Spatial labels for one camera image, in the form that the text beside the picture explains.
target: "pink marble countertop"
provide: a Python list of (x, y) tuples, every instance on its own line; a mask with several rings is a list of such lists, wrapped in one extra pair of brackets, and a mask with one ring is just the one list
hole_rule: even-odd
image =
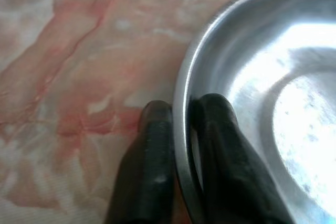
[(227, 1), (0, 0), (0, 223), (102, 223), (141, 108)]

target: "bowl rim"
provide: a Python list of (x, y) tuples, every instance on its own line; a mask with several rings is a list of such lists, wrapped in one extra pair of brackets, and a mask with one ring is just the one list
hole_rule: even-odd
[(178, 72), (173, 99), (173, 136), (175, 165), (178, 182), (193, 224), (206, 224), (202, 190), (198, 182), (190, 139), (188, 136), (189, 87), (194, 67), (204, 45), (209, 41), (216, 27), (245, 3), (252, 0), (231, 0), (217, 11), (200, 33), (191, 41)]

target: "marble surface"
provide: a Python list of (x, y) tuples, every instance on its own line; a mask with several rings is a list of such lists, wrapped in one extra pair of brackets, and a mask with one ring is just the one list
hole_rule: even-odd
[(0, 223), (102, 223), (141, 108), (227, 1), (0, 0)]

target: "stainless steel bowl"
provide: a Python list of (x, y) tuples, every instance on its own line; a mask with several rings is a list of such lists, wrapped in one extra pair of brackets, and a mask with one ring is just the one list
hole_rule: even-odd
[(234, 0), (193, 41), (174, 98), (177, 171), (205, 223), (191, 99), (220, 93), (296, 223), (336, 223), (336, 0)]

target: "countertop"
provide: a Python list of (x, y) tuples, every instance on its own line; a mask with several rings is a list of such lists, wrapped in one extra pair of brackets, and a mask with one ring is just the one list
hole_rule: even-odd
[(228, 1), (0, 0), (0, 223), (102, 223), (142, 107)]

